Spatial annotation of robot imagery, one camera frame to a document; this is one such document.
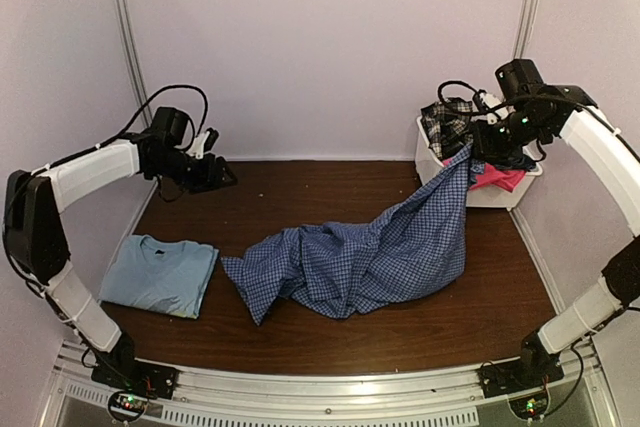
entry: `light blue t-shirt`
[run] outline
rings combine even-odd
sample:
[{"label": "light blue t-shirt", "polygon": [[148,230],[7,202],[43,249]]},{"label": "light blue t-shirt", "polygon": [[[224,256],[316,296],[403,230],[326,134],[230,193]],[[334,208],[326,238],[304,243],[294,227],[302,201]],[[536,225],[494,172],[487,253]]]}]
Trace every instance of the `light blue t-shirt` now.
[{"label": "light blue t-shirt", "polygon": [[100,299],[197,319],[217,257],[210,245],[132,235],[102,281]]}]

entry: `white backdrop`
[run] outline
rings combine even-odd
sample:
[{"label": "white backdrop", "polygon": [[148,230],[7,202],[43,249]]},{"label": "white backdrop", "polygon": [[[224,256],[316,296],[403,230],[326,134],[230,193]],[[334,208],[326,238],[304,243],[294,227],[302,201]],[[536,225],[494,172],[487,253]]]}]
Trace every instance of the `white backdrop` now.
[{"label": "white backdrop", "polygon": [[[408,159],[420,107],[495,87],[522,0],[129,0],[149,93],[195,83],[234,159]],[[194,116],[195,96],[179,94]]]}]

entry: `laundry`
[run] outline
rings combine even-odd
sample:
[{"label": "laundry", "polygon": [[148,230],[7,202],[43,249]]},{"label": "laundry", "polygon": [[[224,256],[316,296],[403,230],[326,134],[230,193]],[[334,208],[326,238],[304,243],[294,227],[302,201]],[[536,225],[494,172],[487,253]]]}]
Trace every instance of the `laundry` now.
[{"label": "laundry", "polygon": [[[459,97],[448,99],[448,105],[463,114],[473,111],[473,104]],[[442,102],[434,102],[422,108],[420,112],[429,147],[438,159],[453,157],[465,145],[473,142],[473,135],[469,132],[470,117],[452,112]]]},{"label": "laundry", "polygon": [[132,235],[102,282],[100,299],[162,314],[197,319],[218,250],[183,241]]},{"label": "laundry", "polygon": [[[444,165],[448,165],[450,159],[443,161]],[[495,185],[507,192],[513,192],[520,181],[524,178],[526,172],[524,170],[500,170],[491,164],[483,163],[480,171],[473,171],[473,185],[469,190],[480,189],[487,185]]]},{"label": "laundry", "polygon": [[223,257],[256,324],[278,297],[331,318],[432,294],[464,271],[471,146],[404,202],[369,224],[285,229]]}]

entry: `wooden floor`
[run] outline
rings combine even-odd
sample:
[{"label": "wooden floor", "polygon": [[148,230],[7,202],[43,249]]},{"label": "wooden floor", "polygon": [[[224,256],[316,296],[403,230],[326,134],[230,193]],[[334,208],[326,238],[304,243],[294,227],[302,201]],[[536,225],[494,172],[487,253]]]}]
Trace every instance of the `wooden floor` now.
[{"label": "wooden floor", "polygon": [[[233,169],[236,187],[172,204],[154,198],[137,233],[241,256],[283,227],[368,222],[419,185],[409,162],[250,162]],[[138,356],[196,367],[361,374],[517,355],[520,340],[553,310],[506,211],[469,209],[467,257],[465,273],[442,291],[344,321],[279,300],[257,327],[220,263],[198,320],[105,309],[132,335]]]}]

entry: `vent grille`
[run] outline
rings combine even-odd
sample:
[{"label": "vent grille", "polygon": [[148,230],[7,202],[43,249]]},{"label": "vent grille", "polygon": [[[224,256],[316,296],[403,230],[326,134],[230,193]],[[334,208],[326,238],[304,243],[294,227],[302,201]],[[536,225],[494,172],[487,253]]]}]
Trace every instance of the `vent grille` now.
[{"label": "vent grille", "polygon": [[107,401],[109,400],[109,396],[102,390],[73,382],[69,383],[67,387],[67,395],[101,407],[107,405]]},{"label": "vent grille", "polygon": [[331,424],[335,427],[476,427],[479,425],[475,407],[459,409],[453,412],[429,414],[400,422],[350,423],[313,422],[309,423],[267,423],[247,422],[244,420],[225,419],[219,415],[205,412],[193,412],[187,409],[165,406],[162,420],[170,425],[180,427],[320,427]]},{"label": "vent grille", "polygon": [[[101,387],[93,387],[80,382],[71,381],[67,384],[67,395],[78,400],[104,408],[110,393]],[[172,404],[161,406],[161,412],[156,411],[152,418],[159,418],[163,423],[179,427],[477,427],[480,425],[475,407],[456,409],[436,414],[426,414],[405,418],[401,421],[384,422],[340,422],[308,421],[308,422],[255,422],[241,418],[228,417],[216,413],[185,408]]]}]

